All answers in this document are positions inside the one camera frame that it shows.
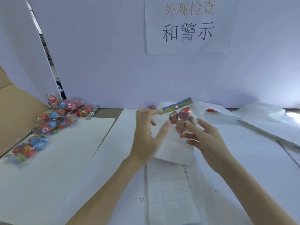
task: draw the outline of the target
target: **right hand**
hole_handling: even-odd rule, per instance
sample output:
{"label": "right hand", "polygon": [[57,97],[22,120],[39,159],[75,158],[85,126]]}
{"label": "right hand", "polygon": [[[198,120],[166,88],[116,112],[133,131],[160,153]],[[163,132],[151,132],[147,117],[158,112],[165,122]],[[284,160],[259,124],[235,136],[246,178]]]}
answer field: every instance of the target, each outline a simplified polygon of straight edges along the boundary
{"label": "right hand", "polygon": [[180,137],[187,138],[187,144],[198,148],[208,165],[222,176],[234,163],[235,158],[227,148],[219,130],[200,118],[197,120],[204,131],[191,122],[185,121],[186,128],[192,133],[184,133]]}

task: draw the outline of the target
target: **cardboard box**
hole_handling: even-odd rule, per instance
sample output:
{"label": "cardboard box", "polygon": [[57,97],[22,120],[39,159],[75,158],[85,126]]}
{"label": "cardboard box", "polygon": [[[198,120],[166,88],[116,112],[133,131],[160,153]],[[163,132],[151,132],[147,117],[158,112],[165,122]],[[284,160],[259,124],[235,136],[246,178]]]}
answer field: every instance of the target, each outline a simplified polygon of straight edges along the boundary
{"label": "cardboard box", "polygon": [[38,116],[50,108],[17,88],[0,66],[0,157],[27,136]]}

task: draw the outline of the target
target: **pile of packaged toys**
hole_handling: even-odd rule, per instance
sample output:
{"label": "pile of packaged toys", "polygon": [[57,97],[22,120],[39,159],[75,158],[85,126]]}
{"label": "pile of packaged toys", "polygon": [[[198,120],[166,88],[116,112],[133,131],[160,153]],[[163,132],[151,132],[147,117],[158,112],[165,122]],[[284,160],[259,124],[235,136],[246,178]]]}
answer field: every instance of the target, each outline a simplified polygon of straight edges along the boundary
{"label": "pile of packaged toys", "polygon": [[56,134],[58,130],[73,125],[78,118],[91,119],[98,105],[83,104],[79,100],[66,99],[58,103],[54,95],[47,95],[51,110],[41,114],[32,134],[10,150],[3,158],[9,158],[13,163],[20,163],[31,158],[48,143],[47,135]]}

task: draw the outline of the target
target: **clear plastic packaging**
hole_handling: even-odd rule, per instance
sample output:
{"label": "clear plastic packaging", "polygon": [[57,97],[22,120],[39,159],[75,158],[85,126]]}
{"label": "clear plastic packaging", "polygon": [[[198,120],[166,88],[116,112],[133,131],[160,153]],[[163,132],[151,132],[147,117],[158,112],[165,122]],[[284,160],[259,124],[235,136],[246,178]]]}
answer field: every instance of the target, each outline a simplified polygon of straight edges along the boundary
{"label": "clear plastic packaging", "polygon": [[38,135],[46,135],[60,123],[60,120],[41,120],[32,131]]}
{"label": "clear plastic packaging", "polygon": [[78,109],[75,110],[75,113],[78,117],[86,117],[87,119],[91,119],[95,111],[99,108],[99,105],[82,105]]}
{"label": "clear plastic packaging", "polygon": [[39,118],[37,119],[37,121],[39,120],[48,120],[48,119],[57,119],[60,118],[62,116],[64,116],[64,114],[66,113],[65,109],[52,109],[52,110],[48,110],[45,113],[42,113]]}
{"label": "clear plastic packaging", "polygon": [[58,106],[58,108],[75,110],[75,109],[79,108],[81,105],[83,105],[83,103],[79,100],[66,99],[61,102],[61,104]]}
{"label": "clear plastic packaging", "polygon": [[55,108],[59,105],[57,102],[57,98],[54,95],[47,95],[48,104],[51,106],[51,108]]}
{"label": "clear plastic packaging", "polygon": [[10,150],[4,158],[9,158],[13,163],[24,162],[31,158],[37,151],[44,148],[48,139],[36,134],[30,134],[25,140]]}
{"label": "clear plastic packaging", "polygon": [[162,110],[164,113],[169,114],[169,120],[171,124],[175,125],[175,129],[179,134],[187,130],[185,121],[190,121],[194,125],[198,124],[197,118],[192,116],[193,101],[191,98],[166,106]]}
{"label": "clear plastic packaging", "polygon": [[58,124],[59,129],[64,129],[70,125],[73,125],[75,121],[78,120],[76,113],[67,114],[60,119],[60,123]]}

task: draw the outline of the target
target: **white partition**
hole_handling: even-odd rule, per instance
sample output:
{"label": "white partition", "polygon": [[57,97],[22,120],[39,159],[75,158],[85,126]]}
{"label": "white partition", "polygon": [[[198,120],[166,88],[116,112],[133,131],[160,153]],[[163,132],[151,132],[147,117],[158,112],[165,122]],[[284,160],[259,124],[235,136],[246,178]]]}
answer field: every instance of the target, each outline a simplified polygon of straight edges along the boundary
{"label": "white partition", "polygon": [[144,0],[30,0],[67,97],[300,106],[300,0],[240,0],[227,53],[146,55]]}
{"label": "white partition", "polygon": [[25,0],[0,0],[0,65],[17,87],[43,103],[46,94],[61,100]]}

